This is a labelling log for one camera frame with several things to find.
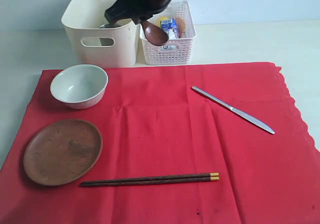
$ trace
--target dinner knife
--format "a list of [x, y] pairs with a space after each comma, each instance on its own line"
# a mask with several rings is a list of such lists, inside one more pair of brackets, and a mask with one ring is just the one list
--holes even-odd
[[247, 113], [244, 113], [243, 111], [238, 110], [237, 108], [235, 108], [231, 105], [228, 105], [227, 103], [223, 102], [222, 100], [219, 100], [215, 96], [208, 94], [206, 91], [203, 91], [202, 89], [199, 89], [196, 86], [192, 86], [192, 89], [194, 91], [196, 91], [198, 94], [201, 94], [201, 95], [207, 97], [208, 99], [212, 100], [213, 102], [216, 102], [216, 103], [220, 104], [221, 106], [227, 108], [228, 110], [231, 110], [234, 114], [237, 114], [238, 116], [249, 121], [250, 123], [260, 127], [261, 129], [263, 129], [271, 134], [275, 134], [274, 130], [272, 130], [269, 126], [267, 126], [263, 122], [259, 121], [258, 119], [254, 118], [253, 116], [248, 115]]

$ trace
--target small package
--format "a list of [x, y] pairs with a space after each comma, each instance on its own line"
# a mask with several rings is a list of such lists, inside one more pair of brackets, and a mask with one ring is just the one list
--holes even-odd
[[168, 34], [170, 40], [179, 39], [179, 28], [176, 19], [161, 21], [161, 28]]

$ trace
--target red tablecloth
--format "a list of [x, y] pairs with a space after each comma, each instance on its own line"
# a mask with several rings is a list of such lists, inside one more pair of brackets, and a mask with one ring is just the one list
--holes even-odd
[[[0, 172], [0, 223], [320, 223], [320, 154], [272, 63], [109, 69], [105, 96], [71, 110], [43, 71]], [[196, 94], [196, 85], [273, 128]], [[60, 187], [30, 181], [24, 149], [45, 126], [80, 118], [103, 135], [96, 165]], [[220, 181], [80, 188], [81, 181], [219, 172]]]

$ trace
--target white ceramic bowl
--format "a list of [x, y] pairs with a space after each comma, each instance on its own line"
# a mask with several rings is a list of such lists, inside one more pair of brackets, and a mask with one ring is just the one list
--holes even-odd
[[86, 109], [103, 97], [108, 75], [95, 65], [76, 65], [60, 72], [52, 81], [53, 97], [73, 109]]

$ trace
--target white table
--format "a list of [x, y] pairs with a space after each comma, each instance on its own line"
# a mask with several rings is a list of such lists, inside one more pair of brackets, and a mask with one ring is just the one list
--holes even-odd
[[[274, 62], [320, 149], [320, 21], [198, 25], [192, 64]], [[42, 70], [77, 64], [64, 30], [0, 32], [0, 167]], [[139, 48], [137, 67], [145, 66]]]

